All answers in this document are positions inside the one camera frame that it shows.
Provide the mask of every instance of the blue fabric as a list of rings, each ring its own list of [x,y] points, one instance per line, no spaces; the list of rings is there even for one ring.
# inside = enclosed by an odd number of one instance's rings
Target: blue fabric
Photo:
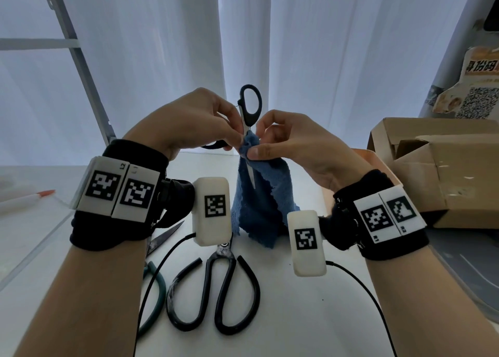
[[[297,211],[293,200],[290,169],[283,159],[252,161],[246,153],[260,141],[249,131],[239,149],[238,183],[231,209],[232,232],[239,228],[249,237],[268,248],[273,248],[279,235],[287,235],[287,214]],[[255,188],[248,175],[246,161],[253,168]]]

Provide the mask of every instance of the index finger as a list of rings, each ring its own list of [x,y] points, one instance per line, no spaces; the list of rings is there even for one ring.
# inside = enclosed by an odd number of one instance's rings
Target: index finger
[[[257,136],[262,137],[265,130],[272,126],[274,123],[286,124],[293,116],[293,113],[288,113],[287,111],[281,110],[270,110],[265,113],[263,117],[257,122]]]
[[[242,119],[237,108],[218,95],[215,95],[214,99],[213,111],[225,115],[231,127],[240,134],[243,134]]]

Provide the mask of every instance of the scissors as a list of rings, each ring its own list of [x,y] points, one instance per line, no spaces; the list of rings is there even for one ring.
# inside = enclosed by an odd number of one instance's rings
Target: scissors
[[[258,110],[254,113],[248,113],[246,109],[246,100],[245,100],[245,90],[246,89],[251,89],[253,92],[257,95],[258,97]],[[261,114],[261,94],[260,91],[251,84],[246,84],[244,85],[240,92],[239,92],[239,100],[238,100],[238,107],[239,107],[239,113],[241,114],[242,118],[242,127],[244,130],[244,136],[246,136],[247,132],[251,129],[251,126],[253,126],[257,121],[258,118],[260,118]],[[205,149],[218,149],[218,148],[223,148],[227,146],[227,143],[224,140],[217,140],[214,144],[210,144],[209,146],[203,146]],[[246,161],[246,166],[248,169],[248,175],[249,179],[251,180],[251,183],[253,185],[253,189],[255,189],[254,185],[254,175],[253,175],[253,168],[250,167],[248,162]]]
[[[160,234],[158,237],[148,240],[147,242],[147,253],[146,257],[149,256],[151,253],[153,253],[159,246],[161,246],[165,241],[168,240],[170,236],[172,236],[175,231],[180,228],[180,226],[184,223],[184,221],[176,224],[172,228],[166,230],[162,234]],[[152,261],[145,262],[144,263],[144,272],[142,274],[142,279],[145,279],[147,274],[150,274],[151,276],[156,272],[156,266]],[[156,276],[156,283],[158,284],[159,287],[159,295],[158,295],[158,301],[156,302],[156,305],[154,306],[154,310],[152,311],[151,315],[147,318],[147,320],[139,327],[139,332],[137,334],[137,339],[139,339],[141,336],[143,336],[156,322],[159,318],[159,315],[161,313],[161,310],[163,309],[163,304],[165,303],[166,299],[166,283],[165,279],[161,275],[161,273],[158,273]]]
[[[254,316],[258,311],[258,307],[260,305],[260,285],[258,284],[258,280],[254,275],[253,271],[247,264],[247,262],[239,256],[237,261],[239,261],[243,270],[246,272],[251,284],[253,286],[253,304],[251,309],[245,316],[245,318],[236,324],[235,326],[226,326],[222,320],[222,314],[224,312],[224,303],[225,298],[227,296],[228,287],[231,284],[232,275],[235,270],[235,266],[237,264],[234,254],[231,251],[232,238],[228,243],[220,244],[216,247],[216,251],[210,256],[210,258],[206,261],[206,270],[205,270],[205,284],[203,287],[203,295],[201,296],[201,306],[199,309],[198,316],[193,322],[187,323],[183,322],[179,319],[177,314],[175,313],[175,309],[173,307],[173,296],[175,294],[175,289],[179,282],[192,270],[194,270],[197,266],[203,263],[203,260],[198,258],[197,260],[191,262],[188,266],[186,266],[180,273],[178,273],[177,277],[175,277],[168,289],[167,300],[166,300],[166,313],[168,314],[168,318],[175,328],[188,332],[190,330],[196,329],[206,314],[206,308],[208,307],[208,299],[209,299],[209,290],[211,287],[212,281],[212,267],[213,263],[217,259],[227,259],[228,260],[228,270],[224,278],[224,283],[221,285],[220,293],[218,299],[216,301],[215,308],[215,326],[220,331],[220,333],[224,335],[235,335],[245,329],[248,325],[250,325]]]

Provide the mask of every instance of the curtain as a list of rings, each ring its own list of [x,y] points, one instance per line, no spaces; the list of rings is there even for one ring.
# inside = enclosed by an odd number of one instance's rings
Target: curtain
[[[19,1],[38,7],[9,10]],[[252,83],[264,111],[305,113],[359,148],[382,118],[418,116],[467,2],[64,1],[118,137],[197,87],[235,103]],[[0,0],[0,38],[55,38],[50,12],[44,0]],[[67,51],[0,51],[0,164],[102,152],[70,63]]]

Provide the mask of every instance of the black cable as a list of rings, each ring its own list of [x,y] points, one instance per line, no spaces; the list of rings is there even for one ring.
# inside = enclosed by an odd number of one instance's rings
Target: black cable
[[[338,264],[334,263],[333,261],[326,261],[326,265],[336,266],[337,268],[340,268],[343,272],[347,273],[350,277],[352,277],[354,280],[356,280],[360,284],[360,286],[362,286],[364,288],[365,291],[367,291],[367,294],[369,294],[369,296],[373,300],[374,304],[376,305],[376,308],[379,311],[379,315],[381,315],[381,320],[383,320],[383,324],[385,325],[386,334],[388,335],[388,340],[390,340],[390,345],[392,346],[393,355],[395,357],[397,357],[397,352],[395,351],[395,347],[393,346],[392,337],[390,335],[390,330],[388,329],[388,325],[386,324],[385,316],[383,315],[383,311],[381,310],[381,307],[379,307],[378,301],[371,294],[371,291],[369,291],[369,289],[366,287],[365,284],[362,283],[362,281],[360,279],[358,279],[352,272],[350,272],[348,269],[344,268],[343,266],[338,265]]]
[[[187,235],[185,237],[183,237],[182,239],[180,239],[177,244],[175,244],[169,251],[168,253],[166,253],[166,256],[163,257],[163,259],[161,260],[161,262],[159,263],[158,267],[156,268],[156,272],[154,272],[152,278],[151,278],[151,281],[149,282],[149,285],[147,286],[147,290],[146,290],[146,293],[144,294],[144,299],[142,300],[142,305],[140,306],[140,311],[139,311],[139,321],[138,321],[138,324],[137,324],[137,335],[135,336],[135,347],[133,349],[133,355],[135,356],[135,350],[137,349],[137,339],[138,339],[138,335],[139,335],[139,328],[140,328],[140,319],[142,318],[142,313],[144,312],[144,308],[146,307],[146,301],[147,301],[147,297],[149,296],[149,291],[151,291],[151,288],[153,287],[153,284],[154,284],[154,280],[156,279],[156,277],[158,276],[159,274],[159,270],[161,269],[161,267],[163,266],[163,264],[165,263],[166,259],[172,254],[172,252],[175,250],[175,248],[177,248],[180,244],[182,244],[184,241],[186,240],[189,240],[189,239],[192,239],[193,237],[196,236],[196,233],[192,233],[190,235]]]

